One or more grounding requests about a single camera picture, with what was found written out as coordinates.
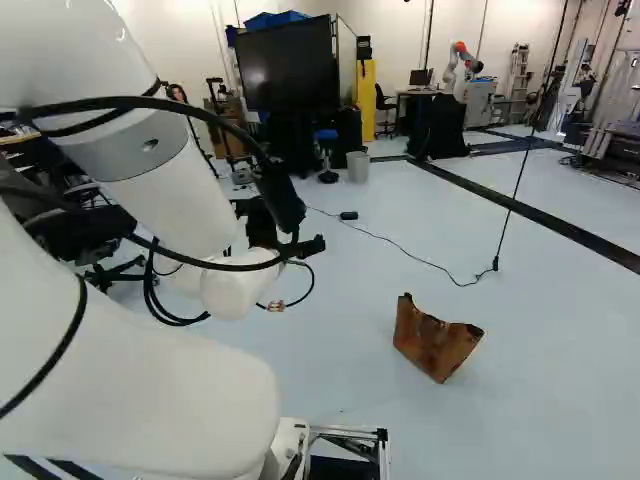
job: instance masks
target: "black floor tape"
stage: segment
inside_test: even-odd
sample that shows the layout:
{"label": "black floor tape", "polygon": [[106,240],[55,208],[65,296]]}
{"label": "black floor tape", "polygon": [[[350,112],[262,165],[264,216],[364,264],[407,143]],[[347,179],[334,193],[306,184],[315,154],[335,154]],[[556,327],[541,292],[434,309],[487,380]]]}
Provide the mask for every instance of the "black floor tape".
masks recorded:
{"label": "black floor tape", "polygon": [[532,222],[542,225],[569,240],[572,240],[583,247],[588,248],[592,252],[601,255],[612,262],[617,263],[625,267],[628,270],[636,274],[640,274],[640,256],[635,253],[616,245],[598,235],[591,233],[583,228],[573,225],[572,223],[565,222],[564,220],[551,215],[547,212],[543,212],[531,205],[522,203],[518,200],[513,200],[511,197],[503,195],[495,190],[491,190],[479,183],[473,182],[466,178],[463,178],[455,173],[448,172],[440,167],[432,165],[430,163],[415,162],[409,160],[409,163],[421,168],[425,172],[429,172],[447,182],[453,183],[465,190],[474,193],[490,202],[500,205],[506,209],[517,213],[518,215],[531,220]]}

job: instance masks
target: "black line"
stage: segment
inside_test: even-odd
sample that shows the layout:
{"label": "black line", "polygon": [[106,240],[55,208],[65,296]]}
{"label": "black line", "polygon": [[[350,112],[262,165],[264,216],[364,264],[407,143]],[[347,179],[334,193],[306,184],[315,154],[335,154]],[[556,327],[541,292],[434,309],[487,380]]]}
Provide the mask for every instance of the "black line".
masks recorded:
{"label": "black line", "polygon": [[62,480],[59,476],[54,475],[29,457],[23,455],[5,455],[4,457],[20,470],[28,473],[37,480]]}
{"label": "black line", "polygon": [[[156,80],[153,83],[153,85],[151,85],[151,87],[149,87],[149,89],[147,89],[147,91],[144,92],[142,96],[153,97],[156,93],[158,93],[158,90],[160,90],[161,86],[162,86],[162,82],[158,77],[156,77]],[[131,109],[126,109],[126,108],[111,110],[110,112],[94,117],[91,120],[87,120],[86,122],[77,123],[69,127],[60,128],[58,130],[40,130],[40,133],[51,138],[68,137],[70,135],[75,135],[77,133],[85,132],[87,130],[91,130],[92,128],[108,123],[131,111],[132,111]]]}
{"label": "black line", "polygon": [[84,312],[87,308],[87,285],[84,283],[84,280],[80,277],[77,277],[78,285],[80,288],[80,294],[78,295],[78,305],[76,307],[76,311],[73,314],[73,318],[67,328],[67,331],[64,333],[62,339],[56,346],[55,350],[51,354],[51,356],[47,359],[47,361],[40,367],[40,369],[35,373],[33,377],[24,385],[20,391],[18,391],[13,397],[9,399],[7,403],[5,403],[2,407],[0,407],[0,420],[2,420],[5,416],[9,415],[14,409],[18,408],[22,402],[24,402],[29,396],[40,386],[40,384],[49,376],[49,374],[56,367],[58,362],[64,357],[69,345],[73,341],[78,329],[80,328],[80,324],[82,323],[82,319],[84,318]]}
{"label": "black line", "polygon": [[102,477],[91,473],[89,470],[85,470],[76,463],[69,462],[67,460],[53,460],[51,458],[49,458],[48,460],[60,470],[67,472],[69,475],[76,477],[78,480],[104,480]]}
{"label": "black line", "polygon": [[495,190],[491,190],[490,188],[480,185],[479,183],[456,175],[455,173],[443,170],[433,164],[416,163],[415,161],[409,161],[409,163],[443,180],[446,180],[447,182],[464,188],[468,192],[474,193],[485,200],[489,200],[496,205],[509,209],[518,215],[527,218],[538,225],[542,225],[543,227],[546,227],[549,230],[588,248],[592,252],[595,252],[598,255],[601,255],[640,275],[640,256],[616,245],[615,243],[584,230],[577,225],[566,222],[554,215],[543,212],[531,205],[514,200],[506,195],[496,192]]}
{"label": "black line", "polygon": [[384,163],[384,162],[398,162],[400,160],[406,160],[407,155],[389,155],[387,157],[371,157],[371,163]]}

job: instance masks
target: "black cable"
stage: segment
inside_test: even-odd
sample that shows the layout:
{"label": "black cable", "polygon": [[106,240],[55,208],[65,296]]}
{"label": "black cable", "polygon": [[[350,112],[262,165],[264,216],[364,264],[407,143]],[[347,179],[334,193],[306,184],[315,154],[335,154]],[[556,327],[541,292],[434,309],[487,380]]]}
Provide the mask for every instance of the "black cable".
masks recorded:
{"label": "black cable", "polygon": [[136,96],[113,96],[113,97],[96,97],[85,98],[82,100],[74,100],[71,102],[55,103],[51,105],[43,105],[39,107],[25,107],[19,112],[1,112],[0,122],[2,121],[32,121],[33,119],[52,117],[56,115],[68,115],[71,113],[91,112],[94,110],[109,109],[130,109],[137,108],[150,110],[163,110],[166,112],[178,113],[197,118],[203,122],[210,123],[224,130],[239,141],[241,141],[249,150],[249,153],[256,157],[256,161],[260,167],[270,169],[272,164],[264,152],[260,144],[249,135],[245,130],[234,125],[224,118],[204,110],[194,107],[186,103],[175,102],[164,98],[156,97],[136,97]]}
{"label": "black cable", "polygon": [[447,270],[446,268],[444,268],[444,267],[442,267],[442,266],[440,266],[440,265],[437,265],[437,264],[435,264],[435,263],[429,262],[429,261],[427,261],[427,260],[425,260],[425,259],[423,259],[423,258],[420,258],[420,257],[416,256],[416,255],[413,255],[412,253],[409,253],[407,250],[405,250],[405,248],[404,248],[404,247],[402,247],[402,246],[401,246],[401,245],[399,245],[398,243],[394,242],[394,241],[393,241],[393,240],[391,240],[390,238],[382,237],[382,236],[380,236],[380,235],[376,235],[376,234],[374,234],[374,233],[371,233],[371,232],[369,232],[368,230],[365,230],[364,228],[360,228],[360,227],[356,227],[355,225],[351,225],[350,223],[347,223],[347,222],[343,221],[342,219],[340,219],[340,216],[339,216],[339,215],[333,215],[333,214],[331,214],[331,213],[325,212],[324,210],[320,210],[319,208],[311,207],[311,206],[309,206],[309,205],[307,205],[307,208],[309,208],[309,209],[311,209],[311,210],[315,210],[316,212],[322,213],[322,214],[324,214],[324,215],[326,215],[326,216],[328,216],[328,217],[334,218],[334,219],[336,219],[337,221],[339,221],[340,223],[342,223],[343,225],[346,225],[346,226],[347,226],[347,227],[349,227],[349,228],[353,228],[354,230],[357,230],[357,231],[362,232],[362,233],[364,233],[364,234],[366,234],[366,235],[369,235],[370,237],[376,238],[376,239],[378,239],[378,240],[385,241],[385,242],[387,242],[387,243],[389,243],[389,244],[393,245],[394,247],[396,247],[398,250],[400,250],[402,253],[404,253],[407,257],[409,257],[409,258],[411,258],[411,259],[413,259],[413,260],[415,260],[415,261],[417,261],[417,262],[423,263],[423,264],[425,264],[425,265],[428,265],[428,266],[430,266],[430,267],[436,268],[436,269],[438,269],[438,270],[440,270],[440,271],[442,271],[442,272],[446,273],[446,274],[447,274],[447,276],[449,277],[449,279],[453,282],[453,284],[454,284],[456,287],[465,288],[465,287],[470,287],[470,286],[472,286],[472,285],[476,285],[477,283],[479,283],[479,282],[480,282],[480,280],[482,280],[482,277],[484,277],[487,273],[493,272],[493,269],[487,269],[487,270],[485,270],[485,271],[484,271],[484,272],[482,272],[482,273],[477,273],[477,274],[475,275],[476,279],[475,279],[473,282],[469,282],[469,283],[460,283],[460,282],[458,282],[458,281],[453,277],[453,275],[451,274],[451,272],[450,272],[449,270]]}
{"label": "black cable", "polygon": [[8,195],[14,197],[27,198],[29,200],[37,200],[39,202],[48,204],[52,207],[59,208],[60,210],[64,210],[65,212],[70,213],[83,213],[84,209],[79,206],[61,200],[55,195],[51,195],[49,193],[40,192],[37,190],[28,190],[26,188],[20,187],[11,187],[8,185],[0,185],[0,195]]}
{"label": "black cable", "polygon": [[[67,203],[65,201],[60,200],[54,195],[49,195],[46,193],[41,193],[32,190],[26,190],[18,187],[9,187],[0,185],[0,195],[14,195],[22,198],[30,198],[32,200],[39,200],[44,203],[48,203],[56,208],[60,208],[61,210],[72,212],[72,213],[84,213],[86,210],[83,210],[72,203]],[[174,252],[168,248],[164,248],[160,245],[154,246],[152,242],[146,240],[135,233],[129,234],[127,237],[128,240],[132,241],[138,246],[144,247],[148,250],[153,250],[154,253],[165,256],[167,258],[171,258],[181,263],[186,263],[188,265],[192,265],[194,267],[203,268],[205,270],[218,270],[222,272],[255,272],[258,270],[265,270],[267,268],[271,268],[274,265],[278,265],[286,260],[288,260],[289,256],[280,254],[272,260],[255,263],[251,265],[227,265],[221,263],[212,263],[206,262],[204,260],[200,260],[198,258],[193,258],[188,255],[183,255],[178,252]],[[291,246],[295,246],[298,243],[299,232],[296,230],[292,234]]]}
{"label": "black cable", "polygon": [[78,297],[76,311],[73,314],[73,318],[71,319],[67,331],[60,339],[60,342],[54,349],[51,356],[47,359],[44,365],[40,367],[35,375],[31,377],[31,380],[29,380],[27,384],[23,386],[7,403],[0,407],[0,420],[20,406],[20,404],[22,404],[22,402],[24,402],[40,386],[64,356],[69,345],[71,345],[78,328],[80,328],[80,324],[84,318],[84,312],[87,308],[87,285],[84,283],[82,278],[77,277],[77,279],[80,288],[80,295]]}
{"label": "black cable", "polygon": [[[311,285],[309,286],[309,289],[307,290],[307,292],[303,296],[301,296],[299,299],[284,305],[285,308],[290,308],[290,307],[295,307],[296,305],[304,302],[309,297],[309,295],[311,295],[311,292],[313,292],[313,289],[316,286],[316,274],[313,271],[313,268],[311,268],[311,266],[309,264],[305,263],[305,262],[298,262],[298,261],[295,261],[295,260],[289,260],[286,263],[289,263],[291,265],[297,265],[297,266],[302,267],[302,268],[306,268],[309,271],[309,273],[311,274]],[[269,310],[268,307],[265,307],[261,303],[256,303],[256,306],[261,308],[262,310]]]}
{"label": "black cable", "polygon": [[[560,18],[560,28],[558,29],[558,35],[556,36],[556,43],[553,46],[553,54],[551,55],[551,64],[549,65],[549,70],[547,72],[547,79],[545,81],[545,85],[547,88],[549,86],[549,80],[551,80],[551,74],[553,72],[553,63],[556,60],[556,54],[558,53],[558,45],[560,44],[560,37],[562,35],[562,28],[564,26],[564,20],[567,16],[567,7],[569,6],[569,0],[565,0],[564,8],[562,9],[562,17]],[[520,189],[520,182],[522,181],[522,175],[524,174],[524,169],[527,165],[527,160],[529,159],[529,153],[531,152],[531,144],[533,143],[533,139],[536,134],[535,126],[531,127],[531,135],[528,138],[527,142],[527,150],[525,151],[524,158],[522,159],[522,165],[520,165],[520,172],[518,173],[518,179],[516,180],[516,186],[513,190],[513,195],[511,196],[512,200],[516,199],[518,195],[518,190]],[[496,256],[493,258],[493,270],[498,271],[500,269],[500,252],[502,251],[502,244],[504,243],[504,237],[507,234],[507,227],[509,225],[509,220],[511,219],[511,212],[513,210],[509,208],[507,211],[507,216],[504,220],[504,225],[502,227],[502,234],[500,235],[500,242],[498,243],[498,250],[496,252]]]}
{"label": "black cable", "polygon": [[[159,240],[154,237],[151,243],[152,245],[157,245],[159,243]],[[147,264],[144,271],[144,280],[142,284],[144,301],[151,315],[153,315],[156,320],[170,327],[187,327],[189,325],[193,325],[194,323],[198,323],[209,318],[211,316],[209,312],[202,312],[200,315],[194,318],[178,317],[177,315],[169,312],[162,305],[153,285],[153,257],[154,251],[149,250],[149,256],[147,258]]]}

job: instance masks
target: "television screen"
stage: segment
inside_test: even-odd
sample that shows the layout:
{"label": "television screen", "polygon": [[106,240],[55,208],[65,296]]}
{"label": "television screen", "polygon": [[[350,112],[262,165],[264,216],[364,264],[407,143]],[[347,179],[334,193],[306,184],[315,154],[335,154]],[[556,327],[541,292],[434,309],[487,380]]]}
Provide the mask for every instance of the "television screen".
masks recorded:
{"label": "television screen", "polygon": [[236,56],[249,110],[318,111],[340,104],[329,15],[242,33]]}

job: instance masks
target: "black pole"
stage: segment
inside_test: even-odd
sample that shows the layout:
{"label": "black pole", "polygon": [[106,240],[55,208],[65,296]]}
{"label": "black pole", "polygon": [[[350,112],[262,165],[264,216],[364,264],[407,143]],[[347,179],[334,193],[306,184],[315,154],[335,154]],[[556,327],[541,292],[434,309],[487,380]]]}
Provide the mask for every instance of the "black pole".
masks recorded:
{"label": "black pole", "polygon": [[[553,55],[551,56],[551,64],[547,69],[547,79],[545,80],[545,84],[549,84],[549,80],[551,79],[551,73],[553,72],[553,64],[556,60],[556,54],[558,53],[558,45],[560,43],[560,36],[562,35],[562,28],[564,27],[564,19],[567,15],[567,7],[569,6],[569,0],[564,1],[564,8],[562,9],[562,18],[560,19],[560,28],[558,29],[558,36],[556,37],[556,44],[553,47]],[[518,190],[520,189],[520,182],[522,180],[522,175],[524,173],[524,168],[527,165],[527,160],[529,159],[529,153],[531,152],[531,143],[533,142],[534,135],[536,133],[535,127],[531,127],[531,135],[529,135],[529,139],[527,142],[527,151],[524,154],[524,158],[522,159],[522,165],[520,166],[520,173],[518,173],[518,180],[516,181],[516,187],[513,190],[513,195],[511,196],[512,200],[516,199],[516,195],[518,194]],[[507,226],[509,225],[509,219],[511,218],[512,208],[509,208],[507,212],[507,217],[504,220],[504,226],[502,227],[502,235],[500,235],[500,243],[498,244],[498,251],[496,252],[496,256],[493,259],[493,270],[497,272],[500,269],[500,251],[502,250],[502,243],[504,242],[505,234],[507,233]]]}
{"label": "black pole", "polygon": [[[214,83],[220,83],[222,82],[222,78],[205,78],[205,81],[207,82],[207,86],[209,87],[209,93],[211,94],[211,103],[213,104],[213,111],[215,112],[216,115],[219,115],[219,108],[220,105],[218,104],[218,99],[216,98],[216,93],[213,90],[213,84]],[[229,147],[229,140],[227,139],[227,132],[218,129],[218,132],[220,133],[220,136],[222,136],[222,144],[224,145],[224,156],[225,159],[227,160],[227,163],[229,164],[229,166],[231,167],[231,171],[235,172],[236,171],[236,167],[234,165],[233,162],[233,157],[231,156],[231,148]]]}
{"label": "black pole", "polygon": [[480,27],[480,38],[478,39],[478,51],[476,53],[476,58],[480,59],[480,49],[482,48],[482,39],[484,37],[484,27],[487,22],[487,10],[489,9],[489,0],[485,0],[484,2],[484,13],[482,14],[482,26]]}
{"label": "black pole", "polygon": [[436,0],[431,0],[431,7],[429,7],[429,33],[427,34],[427,51],[424,55],[424,69],[427,69],[427,62],[429,61],[429,47],[431,47],[431,27],[433,26],[433,7]]}

